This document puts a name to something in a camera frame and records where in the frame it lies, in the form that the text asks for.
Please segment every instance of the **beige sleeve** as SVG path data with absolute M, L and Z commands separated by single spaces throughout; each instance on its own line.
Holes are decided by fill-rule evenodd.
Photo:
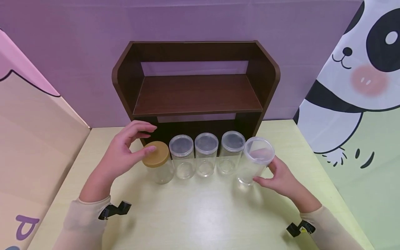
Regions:
M 311 237 L 320 250 L 363 249 L 326 207 L 307 214 L 300 213 L 300 217 L 315 227 Z
M 100 213 L 110 204 L 111 197 L 98 202 L 71 202 L 64 227 L 53 250 L 101 250 L 106 220 L 99 220 Z

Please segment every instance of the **panda nose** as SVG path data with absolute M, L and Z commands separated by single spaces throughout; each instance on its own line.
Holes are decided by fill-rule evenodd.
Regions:
M 345 48 L 343 49 L 343 54 L 344 54 L 345 56 L 351 56 L 351 55 L 353 54 L 353 50 L 352 50 L 351 48 L 349 48 L 349 47 L 345 47 Z

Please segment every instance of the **black wrist sensor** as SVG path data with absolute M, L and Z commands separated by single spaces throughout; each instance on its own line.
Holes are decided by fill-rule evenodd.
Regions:
M 132 204 L 126 201 L 121 201 L 118 207 L 110 204 L 106 206 L 106 208 L 101 212 L 99 220 L 107 220 L 110 216 L 113 216 L 115 214 L 125 215 L 128 213 L 131 206 Z
M 300 224 L 298 226 L 296 226 L 294 223 L 291 223 L 286 230 L 293 236 L 293 237 L 297 237 L 300 235 L 301 233 L 301 228 L 304 228 L 305 230 L 307 230 L 307 232 L 309 234 L 312 234 L 313 232 L 315 232 L 315 227 L 313 225 L 311 225 L 310 223 L 302 220 L 300 222 Z

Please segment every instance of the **panda ear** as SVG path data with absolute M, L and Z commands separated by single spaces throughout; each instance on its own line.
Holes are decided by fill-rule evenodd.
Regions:
M 6 80 L 9 76 L 11 75 L 16 75 L 19 78 L 21 78 L 22 80 L 24 80 L 25 82 L 29 83 L 32 87 L 40 90 L 41 92 L 48 94 L 49 96 L 53 96 L 53 97 L 61 97 L 61 95 L 53 88 L 53 86 L 51 86 L 50 84 L 41 84 L 41 87 L 45 87 L 45 88 L 40 88 L 39 86 L 37 86 L 37 84 L 33 84 L 31 81 L 29 81 L 27 78 L 23 77 L 22 75 L 20 75 L 18 72 L 16 72 L 15 70 L 11 69 L 5 76 L 3 76 L 2 78 L 0 78 L 0 83 L 4 80 Z
M 346 31 L 344 32 L 344 34 L 346 34 L 347 32 L 351 31 L 356 24 L 360 21 L 362 14 L 364 13 L 364 8 L 365 8 L 365 3 L 364 1 L 362 1 L 360 7 L 358 8 L 356 14 L 354 15 L 353 19 L 351 20 L 349 26 L 347 26 Z

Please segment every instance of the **gold jar lid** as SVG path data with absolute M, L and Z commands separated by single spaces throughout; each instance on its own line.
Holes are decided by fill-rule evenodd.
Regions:
M 148 154 L 143 160 L 143 164 L 149 168 L 157 168 L 164 165 L 170 157 L 170 149 L 167 144 L 159 141 L 151 142 L 145 148 L 156 146 L 156 150 Z

